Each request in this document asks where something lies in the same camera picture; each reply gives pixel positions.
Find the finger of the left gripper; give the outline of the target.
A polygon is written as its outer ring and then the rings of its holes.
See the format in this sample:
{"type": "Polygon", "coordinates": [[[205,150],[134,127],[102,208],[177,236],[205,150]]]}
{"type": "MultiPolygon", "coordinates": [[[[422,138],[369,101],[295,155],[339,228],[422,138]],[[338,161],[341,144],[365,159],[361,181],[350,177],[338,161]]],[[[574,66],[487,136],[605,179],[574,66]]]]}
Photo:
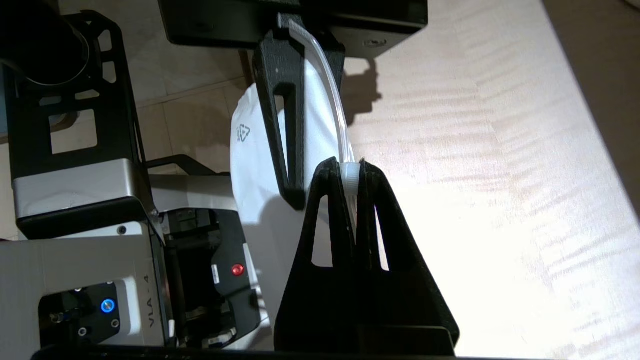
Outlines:
{"type": "Polygon", "coordinates": [[[272,29],[258,43],[253,67],[279,193],[301,211],[306,205],[304,50],[285,30],[272,29]]]}
{"type": "Polygon", "coordinates": [[[345,46],[335,37],[320,37],[318,40],[332,71],[338,93],[342,92],[342,82],[345,72],[345,46]]]}

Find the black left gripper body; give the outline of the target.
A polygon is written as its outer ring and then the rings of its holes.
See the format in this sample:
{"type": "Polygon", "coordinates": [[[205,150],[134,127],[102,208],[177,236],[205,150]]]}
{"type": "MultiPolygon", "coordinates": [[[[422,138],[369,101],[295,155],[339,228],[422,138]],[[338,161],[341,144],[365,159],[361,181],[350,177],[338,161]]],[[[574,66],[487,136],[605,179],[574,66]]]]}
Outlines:
{"type": "Polygon", "coordinates": [[[278,16],[297,16],[316,39],[331,35],[349,58],[375,58],[429,23],[426,0],[161,0],[172,44],[253,50],[278,16]]]}

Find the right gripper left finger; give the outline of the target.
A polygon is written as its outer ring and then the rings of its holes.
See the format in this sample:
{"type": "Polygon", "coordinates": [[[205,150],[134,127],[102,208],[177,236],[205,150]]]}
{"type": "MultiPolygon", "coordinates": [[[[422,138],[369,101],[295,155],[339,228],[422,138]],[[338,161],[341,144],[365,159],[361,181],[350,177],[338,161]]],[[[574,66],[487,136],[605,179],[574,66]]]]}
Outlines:
{"type": "Polygon", "coordinates": [[[355,352],[355,239],[339,162],[331,157],[315,171],[302,231],[274,326],[278,352],[355,352]],[[313,264],[322,199],[327,200],[330,267],[313,264]]]}

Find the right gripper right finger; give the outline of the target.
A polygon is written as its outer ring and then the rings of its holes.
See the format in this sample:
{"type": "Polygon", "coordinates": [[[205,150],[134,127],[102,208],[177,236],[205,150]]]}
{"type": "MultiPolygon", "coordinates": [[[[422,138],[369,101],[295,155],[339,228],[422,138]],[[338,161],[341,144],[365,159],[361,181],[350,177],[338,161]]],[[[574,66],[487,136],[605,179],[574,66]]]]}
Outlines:
{"type": "Polygon", "coordinates": [[[452,352],[460,330],[383,171],[359,162],[358,286],[369,351],[452,352]]]}

